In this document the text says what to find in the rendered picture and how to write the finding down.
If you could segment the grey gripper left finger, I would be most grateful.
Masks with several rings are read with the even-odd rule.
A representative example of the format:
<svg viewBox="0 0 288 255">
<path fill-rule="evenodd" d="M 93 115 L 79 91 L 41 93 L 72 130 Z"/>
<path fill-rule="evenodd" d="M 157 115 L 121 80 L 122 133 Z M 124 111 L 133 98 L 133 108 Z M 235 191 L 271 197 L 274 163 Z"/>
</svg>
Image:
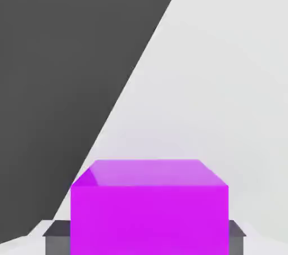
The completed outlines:
<svg viewBox="0 0 288 255">
<path fill-rule="evenodd" d="M 0 255 L 70 255 L 70 221 L 43 220 L 26 236 L 0 244 Z"/>
</svg>

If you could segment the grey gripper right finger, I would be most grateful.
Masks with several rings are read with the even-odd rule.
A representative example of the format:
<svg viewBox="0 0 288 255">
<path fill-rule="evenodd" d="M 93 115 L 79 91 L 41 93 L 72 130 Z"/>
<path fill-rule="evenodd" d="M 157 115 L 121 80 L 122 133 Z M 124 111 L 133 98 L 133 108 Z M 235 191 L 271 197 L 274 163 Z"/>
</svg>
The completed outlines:
<svg viewBox="0 0 288 255">
<path fill-rule="evenodd" d="M 229 221 L 229 255 L 288 255 L 288 243 L 259 235 L 251 226 L 242 229 Z"/>
</svg>

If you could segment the small magenta cube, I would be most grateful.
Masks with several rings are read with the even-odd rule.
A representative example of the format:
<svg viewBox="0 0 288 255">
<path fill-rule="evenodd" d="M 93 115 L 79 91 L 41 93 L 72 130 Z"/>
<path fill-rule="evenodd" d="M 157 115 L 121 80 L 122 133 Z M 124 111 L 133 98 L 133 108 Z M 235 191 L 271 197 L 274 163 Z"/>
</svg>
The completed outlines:
<svg viewBox="0 0 288 255">
<path fill-rule="evenodd" d="M 72 184 L 71 255 L 229 255 L 228 185 L 199 160 L 97 160 Z"/>
</svg>

